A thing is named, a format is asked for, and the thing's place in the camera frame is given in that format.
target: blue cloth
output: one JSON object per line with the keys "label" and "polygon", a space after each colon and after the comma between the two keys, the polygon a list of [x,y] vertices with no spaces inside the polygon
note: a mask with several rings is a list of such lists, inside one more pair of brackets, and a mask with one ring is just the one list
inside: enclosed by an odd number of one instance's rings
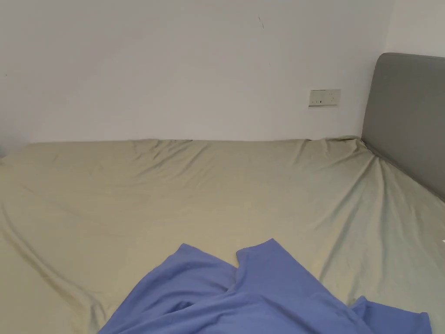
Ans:
{"label": "blue cloth", "polygon": [[275,240],[237,252],[239,268],[181,245],[148,273],[100,334],[431,334],[426,313],[336,299]]}

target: outlet plate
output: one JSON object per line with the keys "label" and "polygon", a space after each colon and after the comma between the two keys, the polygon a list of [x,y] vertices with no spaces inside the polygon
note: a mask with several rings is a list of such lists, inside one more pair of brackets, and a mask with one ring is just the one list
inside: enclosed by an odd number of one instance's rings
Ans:
{"label": "outlet plate", "polygon": [[311,90],[309,95],[310,107],[338,106],[341,90]]}

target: sheet wrinkle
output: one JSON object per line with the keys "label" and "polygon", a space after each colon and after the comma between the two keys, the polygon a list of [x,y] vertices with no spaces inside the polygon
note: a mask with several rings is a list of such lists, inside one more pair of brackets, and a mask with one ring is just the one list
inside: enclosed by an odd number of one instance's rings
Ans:
{"label": "sheet wrinkle", "polygon": [[377,288],[383,288],[384,277],[386,277],[386,254],[387,254],[387,245],[386,245],[386,230],[387,230],[387,184],[386,178],[383,172],[383,166],[381,164],[381,160],[376,158],[377,161],[377,169],[376,169],[376,183],[377,183],[377,200],[375,201],[376,209],[373,210],[372,221],[377,221],[377,240],[379,241],[379,247],[376,247],[377,252],[380,251],[380,265],[376,266],[379,270],[379,278],[377,282]]}
{"label": "sheet wrinkle", "polygon": [[296,165],[300,161],[301,155],[303,154],[303,150],[308,142],[309,139],[305,139],[302,141],[301,145],[298,146],[295,157],[292,160],[292,165]]}
{"label": "sheet wrinkle", "polygon": [[[100,328],[95,324],[106,320],[106,312],[101,303],[88,291],[68,280],[59,274],[49,263],[41,258],[31,245],[20,235],[14,228],[11,218],[5,208],[4,203],[1,204],[1,211],[4,217],[4,223],[0,225],[5,240],[16,251],[18,255],[33,268],[38,275],[47,283],[66,303],[74,308],[74,312],[80,322],[86,320],[84,328],[80,332],[96,333]],[[82,302],[70,292],[70,289],[76,290],[76,293],[86,297],[87,302]],[[85,317],[85,310],[88,310],[89,316]]]}
{"label": "sheet wrinkle", "polygon": [[167,157],[163,158],[163,159],[162,159],[161,161],[159,161],[158,163],[155,163],[154,165],[151,165],[151,166],[147,167],[146,169],[140,171],[139,173],[137,173],[137,174],[135,175],[135,177],[143,176],[143,175],[148,174],[148,173],[150,173],[151,171],[153,171],[153,170],[155,170],[155,169],[157,169],[157,168],[159,168],[159,167],[162,167],[166,162],[168,162],[169,160],[171,160],[171,159],[174,158],[175,156],[181,154],[181,153],[182,153],[183,151],[185,151],[186,149],[187,149],[187,147],[180,148],[179,150],[175,151],[174,153],[172,153],[172,154],[168,155]]}
{"label": "sheet wrinkle", "polygon": [[186,173],[195,163],[197,159],[209,148],[209,144],[205,144],[203,147],[201,147],[198,152],[193,155],[190,160],[187,162],[187,164],[184,166],[184,168],[181,169],[181,171],[176,176],[182,176],[184,173]]}
{"label": "sheet wrinkle", "polygon": [[326,276],[329,268],[331,267],[334,258],[336,257],[336,254],[338,253],[339,249],[344,244],[343,241],[351,229],[352,223],[354,221],[354,218],[355,218],[359,208],[360,208],[360,201],[356,201],[356,203],[354,204],[354,207],[348,213],[348,216],[346,217],[345,221],[343,222],[343,224],[340,228],[340,231],[334,240],[334,245],[332,245],[332,247],[330,248],[328,255],[325,257],[326,260],[323,262],[323,265],[321,267],[321,271],[318,275],[318,279],[320,282],[324,281],[325,276]]}
{"label": "sheet wrinkle", "polygon": [[344,157],[340,157],[339,159],[333,160],[332,162],[321,166],[320,168],[315,169],[316,171],[322,171],[325,169],[329,169],[332,168],[336,165],[339,165],[341,163],[344,163],[346,161],[352,160],[357,158],[359,155],[363,155],[363,154],[369,154],[369,152],[366,151],[357,151],[357,152],[352,152],[352,153],[346,153],[346,155]]}
{"label": "sheet wrinkle", "polygon": [[314,228],[320,228],[327,220],[332,219],[332,216],[337,216],[339,211],[344,206],[345,202],[348,201],[352,196],[353,191],[358,187],[358,184],[366,177],[372,163],[375,161],[376,156],[372,155],[369,160],[364,164],[364,166],[359,170],[355,178],[352,180],[350,185],[346,188],[346,193],[338,196],[338,200],[333,203],[329,208],[327,208],[326,213],[315,222]]}

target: gray headboard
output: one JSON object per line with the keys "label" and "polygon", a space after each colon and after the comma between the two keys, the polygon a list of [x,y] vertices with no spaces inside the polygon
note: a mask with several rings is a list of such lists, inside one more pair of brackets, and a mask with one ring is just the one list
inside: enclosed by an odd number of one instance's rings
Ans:
{"label": "gray headboard", "polygon": [[445,58],[382,54],[362,139],[445,199]]}

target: shirt sleeve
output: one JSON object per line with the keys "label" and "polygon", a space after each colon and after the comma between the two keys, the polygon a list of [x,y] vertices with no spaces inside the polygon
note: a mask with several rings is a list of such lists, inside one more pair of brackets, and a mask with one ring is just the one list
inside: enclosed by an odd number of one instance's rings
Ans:
{"label": "shirt sleeve", "polygon": [[225,293],[235,282],[235,272],[223,260],[182,244],[141,279],[99,333],[118,332],[135,319],[156,319]]}

